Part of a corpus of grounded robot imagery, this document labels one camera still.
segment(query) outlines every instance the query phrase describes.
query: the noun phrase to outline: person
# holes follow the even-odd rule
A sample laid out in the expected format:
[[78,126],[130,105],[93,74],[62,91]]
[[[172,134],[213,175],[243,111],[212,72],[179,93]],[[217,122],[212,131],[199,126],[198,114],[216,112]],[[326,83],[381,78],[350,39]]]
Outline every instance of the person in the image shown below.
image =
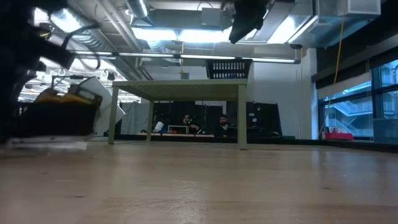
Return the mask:
[[228,117],[225,114],[222,114],[220,116],[218,124],[216,124],[214,127],[214,136],[219,138],[228,138],[229,137],[228,128],[229,128]]
[[183,119],[184,125],[189,127],[189,133],[196,133],[200,130],[199,125],[195,122],[194,119],[191,119],[190,115],[185,115]]

